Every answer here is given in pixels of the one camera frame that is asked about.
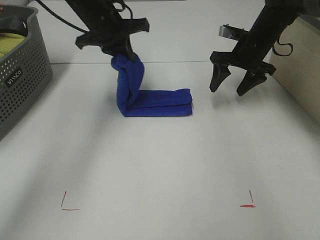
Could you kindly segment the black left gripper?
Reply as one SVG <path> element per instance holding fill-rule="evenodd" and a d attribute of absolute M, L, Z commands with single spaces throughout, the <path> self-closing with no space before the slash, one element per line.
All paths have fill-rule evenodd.
<path fill-rule="evenodd" d="M 137 56 L 132 49 L 130 35 L 150 30 L 147 18 L 123 19 L 119 14 L 98 14 L 81 20 L 88 32 L 76 38 L 75 45 L 79 49 L 98 46 L 104 54 L 127 54 L 133 62 Z"/>

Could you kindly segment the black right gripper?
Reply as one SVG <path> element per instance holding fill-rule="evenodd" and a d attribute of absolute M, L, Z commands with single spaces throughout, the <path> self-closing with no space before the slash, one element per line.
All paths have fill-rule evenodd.
<path fill-rule="evenodd" d="M 271 37 L 263 37 L 261 34 L 252 35 L 248 32 L 237 41 L 232 51 L 213 51 L 210 56 L 213 63 L 209 85 L 211 92 L 216 92 L 221 83 L 231 74 L 229 66 L 247 70 L 236 90 L 239 96 L 264 83 L 267 80 L 266 74 L 273 75 L 276 71 L 272 64 L 264 62 L 274 42 Z"/>

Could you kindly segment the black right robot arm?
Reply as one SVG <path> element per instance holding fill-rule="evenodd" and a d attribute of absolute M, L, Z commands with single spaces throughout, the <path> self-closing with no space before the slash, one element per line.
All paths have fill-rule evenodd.
<path fill-rule="evenodd" d="M 273 75 L 276 68 L 264 62 L 274 44 L 279 41 L 285 28 L 298 16 L 320 16 L 318 0 L 267 0 L 249 31 L 224 24 L 219 28 L 219 36 L 236 40 L 231 52 L 213 51 L 210 61 L 213 63 L 212 79 L 209 85 L 215 92 L 221 83 L 231 74 L 229 66 L 246 70 L 246 74 L 236 92 L 243 96 L 255 86 Z"/>

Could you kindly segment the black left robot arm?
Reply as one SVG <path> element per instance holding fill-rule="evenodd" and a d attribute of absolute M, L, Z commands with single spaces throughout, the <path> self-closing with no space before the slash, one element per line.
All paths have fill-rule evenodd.
<path fill-rule="evenodd" d="M 98 46 L 104 54 L 119 54 L 135 61 L 130 35 L 149 32 L 147 18 L 134 18 L 132 10 L 122 0 L 68 0 L 67 4 L 88 28 L 78 36 L 75 45 L 82 49 Z"/>

